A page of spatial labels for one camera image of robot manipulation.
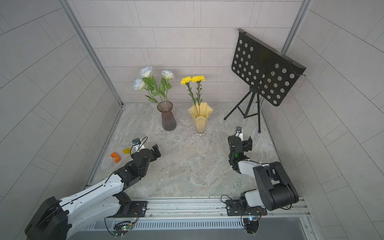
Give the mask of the white rose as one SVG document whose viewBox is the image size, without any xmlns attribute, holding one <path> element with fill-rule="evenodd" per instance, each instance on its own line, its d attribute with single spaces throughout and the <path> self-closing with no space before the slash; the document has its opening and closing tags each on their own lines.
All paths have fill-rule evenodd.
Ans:
<svg viewBox="0 0 384 240">
<path fill-rule="evenodd" d="M 160 102 L 156 99 L 159 96 L 158 87 L 156 86 L 156 80 L 153 76 L 153 68 L 145 67 L 140 70 L 140 87 L 139 89 L 145 90 L 148 94 L 146 97 L 151 103 L 159 104 Z"/>
<path fill-rule="evenodd" d="M 150 78 L 139 78 L 136 79 L 133 83 L 133 89 L 138 91 L 145 91 L 147 94 L 145 97 L 149 102 L 158 104 L 159 102 L 156 99 L 158 94 L 155 93 L 155 87 L 152 85 Z"/>
<path fill-rule="evenodd" d="M 174 73 L 169 70 L 162 71 L 161 84 L 159 86 L 159 91 L 161 96 L 164 98 L 165 102 L 168 101 L 168 90 L 172 88 L 171 81 L 174 79 Z"/>
</svg>

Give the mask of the yellow carnation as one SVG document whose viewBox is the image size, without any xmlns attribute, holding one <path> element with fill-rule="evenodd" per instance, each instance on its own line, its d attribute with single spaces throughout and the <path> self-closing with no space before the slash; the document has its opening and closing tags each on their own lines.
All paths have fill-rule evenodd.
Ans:
<svg viewBox="0 0 384 240">
<path fill-rule="evenodd" d="M 197 110 L 198 116 L 201 115 L 201 108 L 200 105 L 202 103 L 202 98 L 201 98 L 201 91 L 202 91 L 202 82 L 204 82 L 206 78 L 204 76 L 194 76 L 192 77 L 191 82 L 197 84 L 197 91 L 196 91 L 196 96 L 194 97 L 194 105 Z"/>
<path fill-rule="evenodd" d="M 190 86 L 190 83 L 192 82 L 193 78 L 188 76 L 188 77 L 185 77 L 181 80 L 181 85 L 182 86 L 186 86 L 188 88 L 188 92 L 189 92 L 189 96 L 192 98 L 192 102 L 194 104 L 194 107 L 196 109 L 196 112 L 198 111 L 197 110 L 197 97 L 195 96 L 195 94 L 193 93 L 192 91 L 192 87 Z"/>
</svg>

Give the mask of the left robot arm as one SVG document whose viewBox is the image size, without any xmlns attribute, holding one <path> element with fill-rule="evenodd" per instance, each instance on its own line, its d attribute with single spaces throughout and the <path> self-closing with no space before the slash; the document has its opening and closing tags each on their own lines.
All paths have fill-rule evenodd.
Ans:
<svg viewBox="0 0 384 240">
<path fill-rule="evenodd" d="M 46 199 L 24 232 L 29 240 L 66 240 L 84 227 L 109 217 L 138 219 L 146 212 L 146 202 L 133 203 L 125 190 L 147 174 L 149 164 L 161 157 L 158 145 L 151 149 L 135 146 L 132 161 L 107 179 L 60 200 Z"/>
</svg>

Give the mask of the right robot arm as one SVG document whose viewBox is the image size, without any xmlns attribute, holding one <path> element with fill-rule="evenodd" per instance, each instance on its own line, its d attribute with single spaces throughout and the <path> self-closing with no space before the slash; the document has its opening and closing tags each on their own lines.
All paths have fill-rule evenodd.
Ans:
<svg viewBox="0 0 384 240">
<path fill-rule="evenodd" d="M 265 207 L 268 211 L 288 210 L 299 201 L 299 195 L 280 162 L 260 163 L 250 160 L 244 152 L 252 149 L 252 139 L 243 141 L 238 135 L 228 137 L 229 164 L 242 175 L 255 178 L 257 189 L 243 192 L 239 199 L 242 211 Z"/>
</svg>

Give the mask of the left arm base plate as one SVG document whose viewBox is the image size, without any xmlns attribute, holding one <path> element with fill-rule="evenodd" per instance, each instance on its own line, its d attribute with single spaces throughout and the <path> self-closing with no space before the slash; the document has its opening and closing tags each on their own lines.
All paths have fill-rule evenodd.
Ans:
<svg viewBox="0 0 384 240">
<path fill-rule="evenodd" d="M 114 218 L 142 218 L 147 211 L 148 201 L 126 202 L 121 205 Z"/>
</svg>

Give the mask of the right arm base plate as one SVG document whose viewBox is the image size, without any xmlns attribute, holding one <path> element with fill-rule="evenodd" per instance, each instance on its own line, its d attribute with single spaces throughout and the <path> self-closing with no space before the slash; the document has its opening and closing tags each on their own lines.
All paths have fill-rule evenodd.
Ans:
<svg viewBox="0 0 384 240">
<path fill-rule="evenodd" d="M 227 215 L 229 217 L 236 216 L 257 216 L 263 217 L 268 214 L 267 210 L 261 206 L 248 207 L 246 204 L 241 203 L 240 200 L 225 200 Z"/>
</svg>

